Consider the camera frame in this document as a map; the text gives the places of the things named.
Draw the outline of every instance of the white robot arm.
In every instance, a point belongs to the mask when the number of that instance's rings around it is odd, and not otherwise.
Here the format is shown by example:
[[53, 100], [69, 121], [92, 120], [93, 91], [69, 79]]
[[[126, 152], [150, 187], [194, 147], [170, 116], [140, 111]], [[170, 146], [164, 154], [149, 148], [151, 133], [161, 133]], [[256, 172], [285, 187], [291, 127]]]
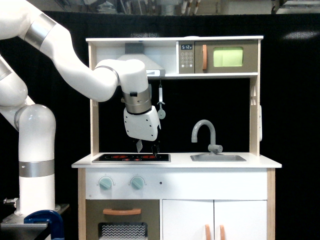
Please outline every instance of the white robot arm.
[[[0, 0], [0, 6], [0, 40], [19, 36], [47, 55], [63, 79], [90, 99], [107, 101], [120, 85], [125, 99], [124, 117], [128, 118], [127, 134], [148, 141], [157, 138], [160, 121], [151, 104], [143, 62], [103, 60], [92, 71], [75, 54], [69, 31], [32, 4], [26, 0]], [[152, 124], [146, 124], [145, 117]]]
[[[16, 36], [47, 55], [63, 79], [90, 99], [107, 101], [120, 85], [127, 134], [148, 141], [157, 138], [160, 121], [151, 104], [143, 62], [108, 59], [92, 71], [76, 56], [67, 29], [26, 0], [0, 0], [0, 40]], [[1, 56], [0, 113], [19, 131], [20, 212], [16, 214], [55, 209], [55, 117], [29, 98], [27, 86]]]

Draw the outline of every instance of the microwave handle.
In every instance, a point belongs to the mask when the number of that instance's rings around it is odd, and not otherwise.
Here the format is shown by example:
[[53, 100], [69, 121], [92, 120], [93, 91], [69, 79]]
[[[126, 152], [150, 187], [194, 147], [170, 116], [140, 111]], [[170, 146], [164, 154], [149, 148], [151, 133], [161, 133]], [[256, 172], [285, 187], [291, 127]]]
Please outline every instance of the microwave handle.
[[134, 208], [130, 210], [113, 210], [113, 209], [105, 208], [103, 209], [103, 214], [116, 215], [116, 216], [138, 215], [138, 214], [141, 214], [141, 208]]
[[202, 70], [206, 70], [207, 69], [207, 45], [202, 45], [202, 56], [203, 56]]

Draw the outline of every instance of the stovetop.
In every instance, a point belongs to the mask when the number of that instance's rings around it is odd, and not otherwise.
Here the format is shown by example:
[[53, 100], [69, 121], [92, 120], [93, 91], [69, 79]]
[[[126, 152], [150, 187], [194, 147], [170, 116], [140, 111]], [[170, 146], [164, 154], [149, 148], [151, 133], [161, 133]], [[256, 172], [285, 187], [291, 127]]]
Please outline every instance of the stovetop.
[[170, 154], [157, 154], [156, 156], [151, 153], [121, 153], [121, 154], [103, 154], [97, 159], [92, 161], [93, 163], [101, 162], [166, 162], [170, 163]]

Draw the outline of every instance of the toy kitchen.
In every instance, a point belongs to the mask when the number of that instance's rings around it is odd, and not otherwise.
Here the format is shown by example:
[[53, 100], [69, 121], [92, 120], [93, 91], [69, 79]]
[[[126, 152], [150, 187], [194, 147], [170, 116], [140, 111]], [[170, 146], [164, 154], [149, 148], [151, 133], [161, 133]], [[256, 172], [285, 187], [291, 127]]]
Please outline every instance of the toy kitchen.
[[100, 152], [99, 104], [91, 100], [91, 154], [72, 165], [80, 240], [275, 239], [275, 169], [282, 165], [260, 155], [262, 39], [87, 39], [91, 69], [103, 59], [139, 59], [150, 80], [249, 79], [249, 152], [222, 151], [212, 123], [201, 119], [190, 142], [207, 125], [207, 152]]

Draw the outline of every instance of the knob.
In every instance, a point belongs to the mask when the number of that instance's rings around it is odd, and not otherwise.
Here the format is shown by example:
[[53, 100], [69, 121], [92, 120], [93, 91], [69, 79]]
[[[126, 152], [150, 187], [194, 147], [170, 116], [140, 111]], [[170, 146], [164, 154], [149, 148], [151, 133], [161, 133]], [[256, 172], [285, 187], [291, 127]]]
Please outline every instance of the knob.
[[112, 186], [112, 179], [108, 176], [104, 176], [99, 180], [99, 187], [102, 190], [108, 190]]
[[133, 187], [136, 190], [142, 189], [144, 187], [145, 181], [140, 176], [135, 176], [131, 179], [131, 187]]

